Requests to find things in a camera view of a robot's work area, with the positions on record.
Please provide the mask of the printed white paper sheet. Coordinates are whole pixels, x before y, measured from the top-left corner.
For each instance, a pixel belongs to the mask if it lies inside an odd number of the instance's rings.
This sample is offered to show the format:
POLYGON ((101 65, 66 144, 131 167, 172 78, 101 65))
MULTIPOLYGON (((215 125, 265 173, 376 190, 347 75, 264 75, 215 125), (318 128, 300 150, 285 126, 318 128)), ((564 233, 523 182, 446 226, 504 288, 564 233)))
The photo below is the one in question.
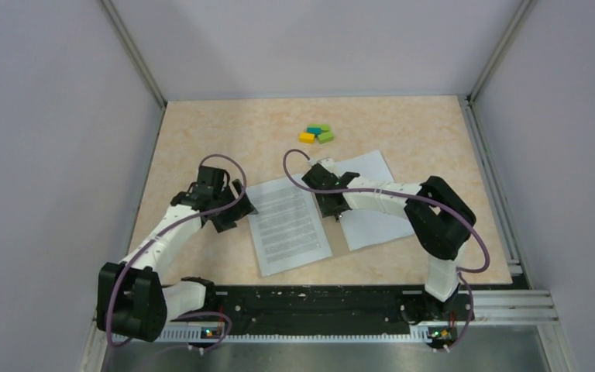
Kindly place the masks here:
POLYGON ((249 226, 263 277, 332 257, 311 193, 279 178, 246 189, 256 213, 249 226))

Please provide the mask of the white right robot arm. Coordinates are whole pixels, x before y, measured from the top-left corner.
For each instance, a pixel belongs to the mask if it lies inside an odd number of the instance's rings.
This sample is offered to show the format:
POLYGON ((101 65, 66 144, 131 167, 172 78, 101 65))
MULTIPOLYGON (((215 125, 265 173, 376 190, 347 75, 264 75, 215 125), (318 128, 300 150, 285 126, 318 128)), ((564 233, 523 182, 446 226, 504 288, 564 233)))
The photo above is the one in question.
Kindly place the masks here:
POLYGON ((402 304, 400 315, 410 325, 449 318, 461 284, 459 260, 476 216, 442 178, 401 184, 355 172, 337 175, 316 163, 301 180, 315 194, 324 217, 369 210, 408 221, 428 254, 428 269, 421 296, 402 304))

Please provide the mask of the white paper sheet stack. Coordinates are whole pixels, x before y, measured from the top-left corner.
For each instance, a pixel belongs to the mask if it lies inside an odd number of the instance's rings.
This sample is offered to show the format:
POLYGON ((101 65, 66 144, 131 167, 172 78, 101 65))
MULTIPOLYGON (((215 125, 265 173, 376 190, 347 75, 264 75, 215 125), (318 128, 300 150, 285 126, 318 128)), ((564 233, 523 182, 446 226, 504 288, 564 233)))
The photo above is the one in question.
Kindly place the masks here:
POLYGON ((348 171, 359 173, 359 177, 348 185, 349 190, 369 189, 368 192, 343 194, 351 209, 343 212, 340 223, 351 250, 414 235, 404 211, 407 199, 381 194, 379 190, 415 195, 421 190, 420 184, 396 182, 379 150, 335 162, 339 176, 348 171))

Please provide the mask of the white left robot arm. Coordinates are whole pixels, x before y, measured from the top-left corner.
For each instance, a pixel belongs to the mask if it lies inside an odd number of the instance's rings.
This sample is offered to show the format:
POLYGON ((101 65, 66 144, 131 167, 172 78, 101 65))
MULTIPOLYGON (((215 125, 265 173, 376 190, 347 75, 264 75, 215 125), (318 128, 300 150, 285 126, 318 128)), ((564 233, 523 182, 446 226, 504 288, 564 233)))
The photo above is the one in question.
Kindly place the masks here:
POLYGON ((161 277, 187 241, 207 223, 216 232, 234 229, 256 213, 246 195, 246 177, 201 165, 196 181, 178 192, 158 225, 118 263, 98 273, 96 325, 111 335, 147 342, 156 340, 169 321, 191 313, 208 320, 217 311, 212 281, 187 277, 163 284, 161 277))

